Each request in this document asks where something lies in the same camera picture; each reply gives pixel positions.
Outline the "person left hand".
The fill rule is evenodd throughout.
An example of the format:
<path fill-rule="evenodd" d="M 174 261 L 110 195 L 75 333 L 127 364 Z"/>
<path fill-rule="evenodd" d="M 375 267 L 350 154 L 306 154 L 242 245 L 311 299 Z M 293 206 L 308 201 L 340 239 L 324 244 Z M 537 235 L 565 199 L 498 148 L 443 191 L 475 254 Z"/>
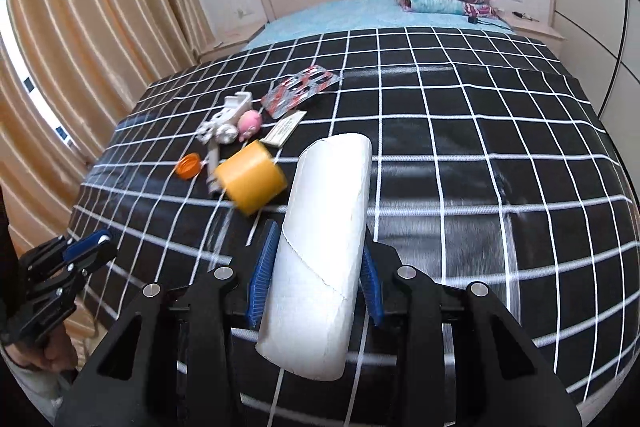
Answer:
<path fill-rule="evenodd" d="M 60 374 L 76 369 L 78 363 L 77 352 L 64 324 L 52 329 L 44 348 L 30 346 L 22 341 L 3 345 L 2 348 L 9 359 L 23 369 L 42 369 Z"/>

